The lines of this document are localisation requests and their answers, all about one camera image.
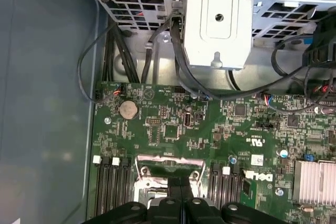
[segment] cable clip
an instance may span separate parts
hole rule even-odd
[[[153,43],[153,42],[147,42],[147,43],[145,44],[145,48],[146,48],[146,49],[152,49],[152,50],[153,50],[153,46],[154,46],[154,43]]]

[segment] black cable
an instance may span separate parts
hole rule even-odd
[[[101,100],[96,100],[96,99],[93,99],[91,98],[87,92],[85,91],[84,89],[84,86],[83,86],[83,81],[82,81],[82,70],[81,70],[81,67],[82,67],[82,63],[83,63],[83,60],[84,60],[84,57],[87,55],[87,53],[91,50],[92,47],[94,47],[94,45],[103,37],[105,36],[113,27],[115,27],[117,25],[117,23],[112,23],[111,25],[109,25],[89,46],[87,49],[84,50],[84,52],[81,53],[81,55],[79,56],[78,58],[78,62],[77,62],[77,77],[78,77],[78,84],[79,84],[79,88],[80,88],[80,91],[82,92],[82,94],[84,95],[84,97],[89,100],[90,102],[93,102],[93,103],[105,103],[107,102],[108,100],[110,100],[114,94],[110,94],[108,96],[106,96],[105,98],[101,99]]]
[[[179,67],[179,64],[177,63],[176,59],[175,59],[175,72],[176,72],[176,77],[181,85],[182,88],[184,88],[186,91],[188,91],[189,93],[191,94],[194,94],[198,97],[201,97],[201,98],[206,98],[207,96],[205,94],[202,94],[202,93],[199,93],[198,91],[196,90],[193,90],[191,88],[189,88],[185,83],[184,81],[182,80],[181,78],[181,75],[180,75],[180,67]]]
[[[204,87],[198,80],[195,79],[195,77],[192,75],[192,73],[190,72],[185,57],[184,57],[184,51],[182,48],[182,44],[181,44],[181,39],[180,39],[180,30],[179,30],[179,25],[178,25],[178,21],[175,22],[173,20],[171,29],[170,29],[170,34],[172,37],[172,43],[173,43],[173,48],[174,48],[174,52],[175,52],[175,58],[177,60],[177,63],[181,69],[181,71],[184,73],[184,75],[187,77],[187,79],[189,80],[189,82],[191,82],[192,84],[194,84],[200,91],[202,91],[204,94],[206,94],[207,96],[216,99],[216,100],[235,100],[238,98],[243,98],[243,97],[247,97],[250,95],[253,95],[255,93],[261,93],[281,82],[287,81],[290,78],[292,78],[293,76],[295,76],[299,71],[301,71],[304,67],[300,67],[298,69],[296,69],[295,71],[293,71],[292,73],[288,74],[285,77],[282,77],[281,79],[274,81],[272,83],[269,83],[267,85],[252,89],[252,90],[247,90],[247,91],[242,91],[242,92],[237,92],[234,94],[214,94],[213,92],[211,92],[209,89],[207,89],[206,87]]]
[[[123,39],[121,31],[117,25],[112,27],[113,35],[115,42],[117,44],[120,57],[125,68],[125,72],[129,82],[139,83],[139,77],[137,74],[137,70],[135,68],[131,53]]]
[[[235,90],[240,91],[241,89],[239,88],[238,84],[236,83],[235,77],[233,76],[232,70],[228,70],[229,74],[229,79],[232,84],[232,86],[235,88]]]
[[[277,52],[280,48],[282,48],[282,46],[284,46],[286,43],[292,42],[294,40],[311,39],[311,38],[312,38],[312,35],[296,35],[296,36],[290,37],[288,39],[285,39],[285,40],[281,41],[279,44],[277,44],[275,49],[272,52],[272,55],[271,55],[271,64],[272,64],[272,67],[273,67],[274,71],[282,77],[287,75],[287,73],[284,72],[283,69],[280,68],[280,66],[278,65],[278,62],[277,62]],[[301,85],[301,86],[303,85],[303,81],[301,81],[300,79],[295,78],[295,77],[293,77],[292,79],[293,79],[293,81],[295,81],[299,85]]]
[[[305,92],[305,93],[307,93],[307,85],[306,85],[306,83],[308,83],[308,79],[309,79],[309,74],[310,74],[310,72],[311,72],[311,68],[308,69],[308,71],[307,71],[307,73],[306,73],[306,77],[305,77],[305,85],[304,85],[304,87],[305,87],[305,91],[304,91],[304,92]],[[308,109],[314,108],[316,105],[321,106],[321,105],[319,104],[319,102],[320,102],[321,100],[325,99],[325,98],[328,96],[328,94],[329,94],[329,92],[330,92],[330,90],[331,90],[331,86],[332,86],[332,84],[333,84],[333,71],[331,70],[331,73],[330,73],[330,79],[329,79],[329,84],[328,84],[328,89],[327,89],[327,91],[325,92],[324,95],[320,96],[316,101],[314,101],[313,104],[308,105],[308,106],[306,106],[306,107],[304,107],[304,108],[302,108],[302,109],[297,109],[297,110],[283,110],[283,109],[278,109],[278,108],[276,108],[276,107],[273,107],[273,106],[271,106],[271,105],[269,105],[269,107],[270,107],[271,109],[273,109],[274,111],[277,111],[277,112],[280,112],[280,113],[294,114],[294,113],[299,113],[299,112],[303,112],[303,111],[306,111],[306,110],[308,110]]]
[[[153,43],[155,38],[162,32],[166,31],[170,27],[170,19],[167,19],[167,21],[161,25],[149,38],[148,43]],[[142,70],[141,74],[141,83],[146,83],[149,68],[151,66],[151,61],[152,61],[152,53],[153,49],[152,48],[147,48],[146,49],[146,56],[145,56],[145,65]]]
[[[108,20],[108,26],[111,24],[111,18]],[[114,57],[114,36],[112,31],[106,34],[104,60],[102,68],[102,80],[113,81],[113,57]]]
[[[318,105],[318,106],[320,106],[320,107],[322,107],[322,108],[326,108],[326,109],[335,109],[335,108],[336,108],[335,106],[328,106],[328,105],[320,104],[320,101],[321,101],[321,100],[318,99],[318,100],[314,101],[314,100],[312,100],[312,99],[310,98],[310,96],[308,95],[308,80],[309,80],[309,76],[310,76],[311,71],[312,71],[312,68],[309,68],[308,71],[307,71],[307,73],[306,73],[306,77],[305,77],[305,85],[304,85],[304,89],[303,89],[304,94],[305,94],[304,96],[305,96],[310,102],[312,102],[313,104]],[[332,76],[331,79],[333,80],[333,70],[332,70],[332,69],[331,69],[331,76]],[[326,97],[328,96],[328,94],[330,93],[330,90],[331,90],[331,87],[330,87],[329,91],[326,92],[327,95],[326,95],[324,98],[326,98]]]
[[[113,61],[114,61],[114,35],[110,34],[109,38],[109,57],[107,61],[107,74],[109,81],[113,81]]]

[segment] motherboard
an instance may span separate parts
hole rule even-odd
[[[235,101],[181,87],[102,82],[92,134],[87,218],[167,196],[186,176],[195,197],[235,201],[288,223],[336,223],[336,116],[272,110],[262,94]],[[303,108],[273,95],[277,108]]]

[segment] aluminum heatsink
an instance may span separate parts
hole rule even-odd
[[[335,206],[336,164],[297,161],[293,200],[300,204]]]

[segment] gray chassis wall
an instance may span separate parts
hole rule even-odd
[[[90,104],[76,64],[94,0],[0,0],[0,224],[80,223]],[[83,66],[89,88],[93,52]]]

